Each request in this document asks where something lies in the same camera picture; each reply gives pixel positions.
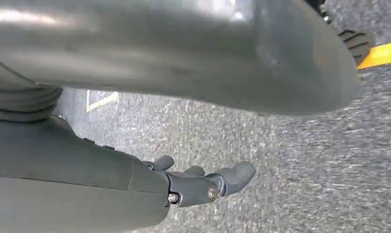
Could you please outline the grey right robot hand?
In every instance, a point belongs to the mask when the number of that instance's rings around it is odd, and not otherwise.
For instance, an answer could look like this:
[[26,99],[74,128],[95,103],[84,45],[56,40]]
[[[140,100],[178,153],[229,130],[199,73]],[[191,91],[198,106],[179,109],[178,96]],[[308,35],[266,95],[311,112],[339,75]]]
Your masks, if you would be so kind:
[[78,137],[65,87],[314,115],[357,98],[345,43],[305,0],[0,0],[0,233],[121,233],[253,178],[205,174]]

